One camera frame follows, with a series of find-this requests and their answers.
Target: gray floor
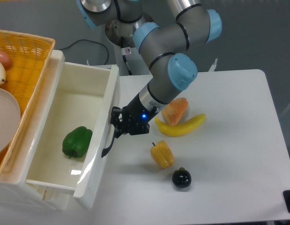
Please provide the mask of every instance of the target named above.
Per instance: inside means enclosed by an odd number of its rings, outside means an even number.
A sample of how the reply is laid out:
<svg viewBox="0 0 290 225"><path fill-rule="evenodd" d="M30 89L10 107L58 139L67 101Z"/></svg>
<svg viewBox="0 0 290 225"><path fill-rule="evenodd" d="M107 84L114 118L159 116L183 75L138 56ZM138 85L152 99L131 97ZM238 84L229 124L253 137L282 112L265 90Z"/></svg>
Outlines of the gray floor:
<svg viewBox="0 0 290 225"><path fill-rule="evenodd" d="M144 11L160 27L174 22L166 0L144 0ZM217 70L261 69L268 79L283 134L290 153L290 0L202 0L222 18L223 32L217 40L189 50L187 55L199 71L207 71L218 58ZM113 47L103 27L89 29L75 0L26 0L0 2L0 29L51 37L55 49L78 39L105 44L108 64L115 63ZM103 47L78 43L64 51L66 61L101 65L107 57Z"/></svg>

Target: orange toy fruit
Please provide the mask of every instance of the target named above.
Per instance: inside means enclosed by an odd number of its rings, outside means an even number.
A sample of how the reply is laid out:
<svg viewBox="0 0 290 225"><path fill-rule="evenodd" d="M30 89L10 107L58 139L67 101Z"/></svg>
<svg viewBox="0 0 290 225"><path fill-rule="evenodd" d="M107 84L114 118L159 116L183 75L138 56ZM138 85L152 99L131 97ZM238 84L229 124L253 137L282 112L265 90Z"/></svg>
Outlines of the orange toy fruit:
<svg viewBox="0 0 290 225"><path fill-rule="evenodd" d="M162 115L167 123L176 126L186 112L188 101L185 97L180 97L171 101L163 110Z"/></svg>

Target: green bell pepper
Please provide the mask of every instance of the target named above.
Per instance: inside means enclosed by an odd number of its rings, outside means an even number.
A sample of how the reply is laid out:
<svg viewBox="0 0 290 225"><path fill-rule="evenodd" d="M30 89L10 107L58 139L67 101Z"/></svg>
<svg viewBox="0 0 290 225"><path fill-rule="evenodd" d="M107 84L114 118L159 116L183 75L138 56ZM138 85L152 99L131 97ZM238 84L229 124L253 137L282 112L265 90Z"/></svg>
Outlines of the green bell pepper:
<svg viewBox="0 0 290 225"><path fill-rule="evenodd" d="M78 127L66 135L62 142L62 152L69 158L81 158L87 152L93 132L86 127Z"/></svg>

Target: yellow bell pepper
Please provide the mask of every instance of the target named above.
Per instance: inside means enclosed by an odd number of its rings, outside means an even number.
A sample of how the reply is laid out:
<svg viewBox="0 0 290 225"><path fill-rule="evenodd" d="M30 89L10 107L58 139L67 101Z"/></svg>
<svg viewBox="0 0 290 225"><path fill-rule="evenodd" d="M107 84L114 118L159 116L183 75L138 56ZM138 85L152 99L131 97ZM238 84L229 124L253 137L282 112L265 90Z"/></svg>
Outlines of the yellow bell pepper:
<svg viewBox="0 0 290 225"><path fill-rule="evenodd" d="M175 162L173 153L165 141L160 141L151 148L151 156L162 168L167 168Z"/></svg>
<svg viewBox="0 0 290 225"><path fill-rule="evenodd" d="M180 136L196 129L199 125L201 125L205 121L205 119L206 114L199 114L192 117L188 121L178 124L174 127L171 127L167 123L161 122L157 117L155 117L155 122L160 132L162 132L164 135Z"/></svg>

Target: white cabinet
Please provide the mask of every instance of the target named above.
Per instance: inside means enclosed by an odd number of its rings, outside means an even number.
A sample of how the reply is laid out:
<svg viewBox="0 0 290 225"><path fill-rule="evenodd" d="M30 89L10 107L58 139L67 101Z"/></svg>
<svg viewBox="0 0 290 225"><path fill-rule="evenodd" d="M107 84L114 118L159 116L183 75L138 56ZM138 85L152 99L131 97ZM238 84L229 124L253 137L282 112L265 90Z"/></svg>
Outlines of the white cabinet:
<svg viewBox="0 0 290 225"><path fill-rule="evenodd" d="M0 176L0 202L65 209L70 197L91 208L103 173L112 106L119 103L119 69L64 62L53 51L26 128ZM82 158L62 152L79 126L93 131Z"/></svg>

